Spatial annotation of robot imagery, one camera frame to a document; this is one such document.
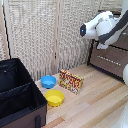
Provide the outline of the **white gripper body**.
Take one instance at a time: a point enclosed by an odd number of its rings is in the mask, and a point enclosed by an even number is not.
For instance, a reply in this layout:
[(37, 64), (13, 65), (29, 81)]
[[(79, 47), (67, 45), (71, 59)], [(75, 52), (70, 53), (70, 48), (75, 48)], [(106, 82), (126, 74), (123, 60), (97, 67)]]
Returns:
[(102, 43), (98, 43), (96, 46), (97, 49), (107, 49), (108, 45), (102, 44)]

